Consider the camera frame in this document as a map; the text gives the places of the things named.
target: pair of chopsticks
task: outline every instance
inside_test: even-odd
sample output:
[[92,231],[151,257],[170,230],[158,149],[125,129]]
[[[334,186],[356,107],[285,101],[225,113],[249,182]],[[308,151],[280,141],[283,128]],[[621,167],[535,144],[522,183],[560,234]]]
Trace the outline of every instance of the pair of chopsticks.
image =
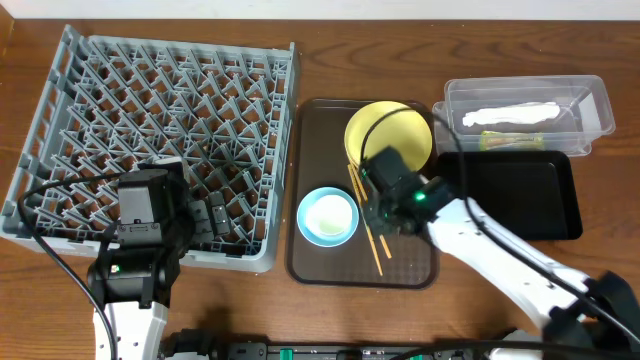
[[[347,165],[347,170],[349,171],[349,176],[351,177],[351,184],[353,185],[353,190],[356,193],[358,206],[360,206],[360,213],[362,213],[363,199],[364,201],[369,201],[369,198],[367,197],[367,193],[364,191],[364,187],[362,186],[362,182],[360,181],[360,177],[358,176],[357,168],[353,164],[349,164]],[[382,266],[380,265],[380,258],[378,257],[378,251],[376,250],[376,245],[373,242],[373,235],[371,234],[371,229],[369,229],[369,225],[367,225],[366,222],[364,223],[364,227],[367,230],[367,236],[369,237],[369,243],[371,244],[373,257],[376,259],[376,264],[378,265],[378,272],[380,273],[380,276],[383,276]],[[389,247],[387,246],[387,240],[385,240],[383,235],[380,235],[380,242],[382,243],[384,252],[387,254],[387,258],[391,259],[391,251],[389,251]]]

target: wooden table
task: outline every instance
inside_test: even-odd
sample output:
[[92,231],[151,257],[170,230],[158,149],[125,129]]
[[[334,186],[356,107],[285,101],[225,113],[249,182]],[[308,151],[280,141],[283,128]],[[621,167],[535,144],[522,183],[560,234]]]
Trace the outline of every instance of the wooden table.
[[[2,196],[65,23],[84,35],[261,48],[288,48],[295,41],[299,104],[326,97],[431,105],[443,98],[449,79],[599,75],[617,129],[596,140],[593,153],[572,159],[584,234],[535,246],[593,276],[610,269],[640,290],[639,23],[18,20],[0,69]],[[290,196],[288,191],[285,204]],[[283,220],[292,221],[290,216],[286,209]],[[282,229],[276,265],[267,273],[184,268],[165,333],[201,327],[277,341],[407,343],[532,328],[504,295],[450,256],[442,257],[439,279],[426,291],[297,284],[284,268],[287,227]],[[0,259],[0,358],[92,358],[91,307],[69,278],[46,255],[8,241],[0,242]],[[92,261],[65,259],[80,274]]]

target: black tray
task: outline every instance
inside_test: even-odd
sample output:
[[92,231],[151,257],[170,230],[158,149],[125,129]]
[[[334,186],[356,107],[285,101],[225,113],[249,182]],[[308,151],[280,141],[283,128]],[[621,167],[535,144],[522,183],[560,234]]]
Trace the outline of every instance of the black tray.
[[[582,221],[569,158],[559,151],[464,154],[469,196],[524,240],[574,240]],[[460,183],[457,153],[438,157],[435,174]]]
[[[310,100],[297,117],[297,144],[291,231],[287,239],[287,271],[304,284],[422,289],[436,278],[438,252],[413,237],[388,236],[392,259],[376,240],[384,276],[378,274],[362,218],[349,241],[334,248],[311,244],[300,233],[295,214],[302,198],[322,186],[335,186],[354,196],[347,172],[344,131],[353,114],[373,101]],[[406,102],[425,119],[428,109]]]

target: yellow plate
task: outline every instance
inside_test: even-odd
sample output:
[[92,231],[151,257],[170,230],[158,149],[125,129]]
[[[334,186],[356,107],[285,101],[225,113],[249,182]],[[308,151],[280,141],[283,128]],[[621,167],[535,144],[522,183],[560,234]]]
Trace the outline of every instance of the yellow plate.
[[[353,115],[344,132],[344,147],[353,164],[360,165],[360,150],[364,136],[378,119],[407,105],[380,101],[369,104]],[[398,150],[409,169],[417,171],[431,154],[431,130],[416,111],[401,111],[381,122],[369,135],[365,157],[371,157],[387,146]]]

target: white wall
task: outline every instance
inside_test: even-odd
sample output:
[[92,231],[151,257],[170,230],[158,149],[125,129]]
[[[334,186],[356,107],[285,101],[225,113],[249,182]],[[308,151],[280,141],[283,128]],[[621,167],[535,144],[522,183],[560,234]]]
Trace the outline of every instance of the white wall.
[[640,20],[640,0],[0,0],[0,4],[14,18]]

